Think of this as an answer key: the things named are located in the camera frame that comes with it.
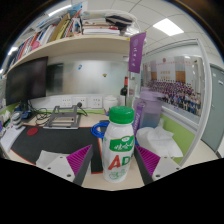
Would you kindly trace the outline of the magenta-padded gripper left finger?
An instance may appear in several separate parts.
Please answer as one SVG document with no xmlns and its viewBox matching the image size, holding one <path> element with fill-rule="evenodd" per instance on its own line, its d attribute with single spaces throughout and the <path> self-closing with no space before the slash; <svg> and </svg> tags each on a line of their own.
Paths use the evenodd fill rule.
<svg viewBox="0 0 224 224">
<path fill-rule="evenodd" d="M 58 156 L 45 170 L 81 186 L 93 157 L 91 145 L 85 146 L 68 156 Z"/>
</svg>

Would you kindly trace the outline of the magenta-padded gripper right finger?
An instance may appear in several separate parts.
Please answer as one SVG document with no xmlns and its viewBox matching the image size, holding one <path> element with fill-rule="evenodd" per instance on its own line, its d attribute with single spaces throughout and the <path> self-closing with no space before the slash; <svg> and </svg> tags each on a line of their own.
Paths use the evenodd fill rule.
<svg viewBox="0 0 224 224">
<path fill-rule="evenodd" d="M 169 157 L 160 157 L 138 145 L 135 146 L 134 156 L 145 185 L 181 169 L 173 159 Z"/>
</svg>

